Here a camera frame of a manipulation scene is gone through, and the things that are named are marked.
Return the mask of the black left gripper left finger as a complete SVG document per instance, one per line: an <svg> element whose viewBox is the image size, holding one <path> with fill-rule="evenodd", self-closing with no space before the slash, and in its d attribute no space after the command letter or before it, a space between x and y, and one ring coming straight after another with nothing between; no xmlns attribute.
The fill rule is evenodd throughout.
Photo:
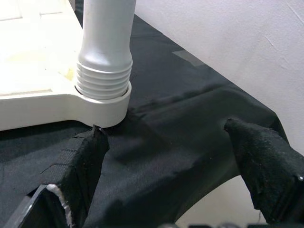
<svg viewBox="0 0 304 228"><path fill-rule="evenodd" d="M19 204L6 228L81 228L97 187L109 149L104 131L92 129L70 138L54 151L45 167L29 165L32 175L15 175L10 193L20 193Z"/></svg>

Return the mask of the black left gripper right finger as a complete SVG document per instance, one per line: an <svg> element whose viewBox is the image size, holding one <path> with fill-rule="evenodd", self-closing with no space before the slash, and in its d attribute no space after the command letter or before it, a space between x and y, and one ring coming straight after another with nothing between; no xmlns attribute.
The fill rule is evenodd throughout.
<svg viewBox="0 0 304 228"><path fill-rule="evenodd" d="M304 157L273 129L228 119L239 173L266 222L303 223Z"/></svg>

